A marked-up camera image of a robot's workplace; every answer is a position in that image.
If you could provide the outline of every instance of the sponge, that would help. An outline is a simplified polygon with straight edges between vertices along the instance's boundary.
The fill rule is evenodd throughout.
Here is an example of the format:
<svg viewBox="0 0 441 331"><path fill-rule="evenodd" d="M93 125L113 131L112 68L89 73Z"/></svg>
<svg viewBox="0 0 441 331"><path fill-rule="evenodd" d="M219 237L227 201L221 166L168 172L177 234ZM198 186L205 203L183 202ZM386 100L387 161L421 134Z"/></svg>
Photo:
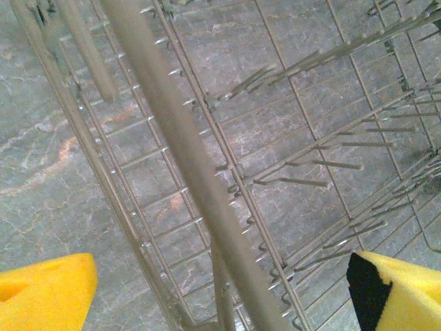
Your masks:
<svg viewBox="0 0 441 331"><path fill-rule="evenodd" d="M441 272L356 252L347 280L362 331L441 331Z"/></svg>
<svg viewBox="0 0 441 331"><path fill-rule="evenodd" d="M80 331L98 278L91 254L73 254L0 273L5 331Z"/></svg>

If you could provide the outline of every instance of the wire rack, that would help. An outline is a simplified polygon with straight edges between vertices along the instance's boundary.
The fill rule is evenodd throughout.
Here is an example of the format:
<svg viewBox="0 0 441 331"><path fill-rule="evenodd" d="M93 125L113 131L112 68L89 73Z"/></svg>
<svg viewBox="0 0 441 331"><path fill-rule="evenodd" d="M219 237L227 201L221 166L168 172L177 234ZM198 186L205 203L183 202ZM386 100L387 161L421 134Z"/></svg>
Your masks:
<svg viewBox="0 0 441 331"><path fill-rule="evenodd" d="M216 321L209 232L99 2L76 13L92 59L74 33L51 30L52 48L34 36L24 11L44 5L44 29L56 10L25 2L11 4L71 123L87 123L77 139L147 280L155 269L192 325ZM141 5L281 314L297 330L357 330L351 252L441 248L437 1ZM253 330L231 294L236 329Z"/></svg>

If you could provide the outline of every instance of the yellow foam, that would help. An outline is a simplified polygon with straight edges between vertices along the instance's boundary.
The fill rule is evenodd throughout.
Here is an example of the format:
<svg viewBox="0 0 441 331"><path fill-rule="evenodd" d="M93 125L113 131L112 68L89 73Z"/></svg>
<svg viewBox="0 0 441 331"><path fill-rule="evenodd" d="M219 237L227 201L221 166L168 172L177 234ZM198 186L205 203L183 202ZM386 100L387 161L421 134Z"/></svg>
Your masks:
<svg viewBox="0 0 441 331"><path fill-rule="evenodd" d="M383 283L393 282L376 331L441 330L441 272L372 252L357 252L372 262Z"/></svg>
<svg viewBox="0 0 441 331"><path fill-rule="evenodd" d="M73 254L0 273L0 328L79 331L98 277L91 254Z"/></svg>

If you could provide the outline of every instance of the marble floor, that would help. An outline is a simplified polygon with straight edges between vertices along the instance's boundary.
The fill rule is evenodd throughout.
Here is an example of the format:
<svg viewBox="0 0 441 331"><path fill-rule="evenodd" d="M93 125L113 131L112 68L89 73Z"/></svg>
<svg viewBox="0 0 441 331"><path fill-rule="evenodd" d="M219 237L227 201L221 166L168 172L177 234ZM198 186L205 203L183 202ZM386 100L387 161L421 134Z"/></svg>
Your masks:
<svg viewBox="0 0 441 331"><path fill-rule="evenodd" d="M77 2L89 28L99 23L90 0ZM430 3L415 1L405 6L404 2L398 1L404 17L420 14ZM373 33L383 23L389 25L399 19L395 6L382 12L382 20L368 16L372 4L364 0L193 1L186 6L174 5L173 26L195 67L201 89L216 96L267 64L275 63L278 69L290 66L319 48L330 50L342 40ZM163 36L158 19L150 16L149 21L155 34ZM337 238L352 233L344 228L348 217L362 214L388 188L397 186L400 177L406 178L430 149L441 146L440 116L384 122L385 128L415 128L409 132L369 132L376 128L375 123L365 122L357 130L367 130L366 134L329 138L332 132L402 94L403 73L411 87L421 86L424 78L439 77L441 37L417 42L433 31L435 27L429 25L411 31L410 37L396 37L399 63L379 43L351 57L301 72L291 78L291 84L286 79L216 105L212 116L220 123L247 177L325 183L314 186L279 181L255 183L252 188L252 199L287 265L306 265L341 249L328 253L317 249L314 256L307 255L322 243L329 243L339 228L342 231ZM204 241L207 231L200 221L191 222L198 212L188 192L170 176L165 159L174 166L172 156L168 150L158 152L154 139L157 125L154 120L148 121L151 126L143 121L140 104L130 93L104 30L97 28L92 36L103 58L108 59L106 66L121 95L114 103L100 101L72 39L65 38L82 91L92 102L189 311L195 321L207 320L215 314L211 261ZM415 51L410 41L415 41ZM173 49L160 47L170 67L178 68ZM185 99L194 98L185 75L173 79ZM145 100L141 103L149 112ZM225 158L201 107L190 105L187 110L202 132L213 162L223 166ZM420 111L439 112L433 103L421 105ZM89 115L84 109L81 112L97 137ZM132 249L7 1L0 1L0 113L0 272L91 252L99 286L84 330L166 330ZM310 150L309 146L320 139L337 146L321 153ZM348 141L387 141L394 148L344 146ZM362 170L314 163L274 167L290 157L293 160L293 156L297 163L325 157L362 165ZM109 156L103 153L103 157L112 169ZM234 185L228 171L220 171L218 177L228 186ZM384 215L381 219L387 221L386 226L349 240L344 249L373 250L441 270L440 255L428 247L441 248L440 186L439 181L431 182L413 208ZM121 194L132 210L128 196ZM189 199L190 208L184 199ZM240 224L246 227L249 209L242 197L235 199L234 208ZM261 234L254 226L246 235L260 256ZM344 278L348 260L346 254L294 274L291 285L300 297L311 330L358 329ZM154 261L161 271L157 257ZM259 264L269 277L271 259L263 255ZM283 293L282 288L274 289L278 298ZM279 301L287 318L299 324L292 308ZM237 313L245 320L238 318L238 330L245 330L244 308L238 308Z"/></svg>

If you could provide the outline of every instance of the dishwasher rack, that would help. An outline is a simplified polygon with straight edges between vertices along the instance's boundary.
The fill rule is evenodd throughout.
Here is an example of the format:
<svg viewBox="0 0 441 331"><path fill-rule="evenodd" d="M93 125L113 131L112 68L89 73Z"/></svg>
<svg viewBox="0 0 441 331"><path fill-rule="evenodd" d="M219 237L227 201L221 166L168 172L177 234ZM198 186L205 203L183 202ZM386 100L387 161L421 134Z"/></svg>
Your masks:
<svg viewBox="0 0 441 331"><path fill-rule="evenodd" d="M170 329L217 330L215 322L222 319L225 330L252 330L99 2L81 4L89 29L75 25L84 12L71 1L10 2L117 218L126 233L136 234L129 242ZM327 11L330 30L340 38L295 61L287 59L289 45L278 41L278 26L271 22L280 13L264 1L141 2L154 45L172 65L169 76L187 100L184 106L216 164L216 176L227 186L242 234L252 240L255 261L279 298L282 316L297 330L333 330L333 321L344 314L355 321L345 283L347 257L354 250L397 256L422 238L430 251L441 252L430 233L441 220L436 208L441 81L431 74L439 63L425 63L419 51L438 38L441 5L372 1L362 16L357 13L363 32L358 34L356 28L345 31L340 2L292 4L305 15L308 6L313 13ZM221 66L225 75L239 76L217 83L219 72L207 74L209 66L194 59L203 50L192 54L186 37L197 39L197 28L213 11L225 18L235 10L249 11L251 18L242 18L265 36L254 41L256 49L249 46L245 59L224 51L223 38L207 40L219 43L219 57L226 53L225 61L234 66ZM58 11L71 34L57 25L49 29ZM363 24L372 20L378 25L367 26L365 33ZM234 26L234 21L214 23L210 38L229 23ZM295 45L299 54L305 44ZM269 54L272 61L265 58ZM88 125L75 126L80 122ZM418 147L413 150L406 145L412 139ZM418 155L412 154L415 149ZM374 189L362 194L361 187L352 187L368 183ZM310 223L304 214L311 215ZM405 240L399 237L400 248L386 249L385 243L409 226L416 228ZM330 302L332 297L338 300Z"/></svg>

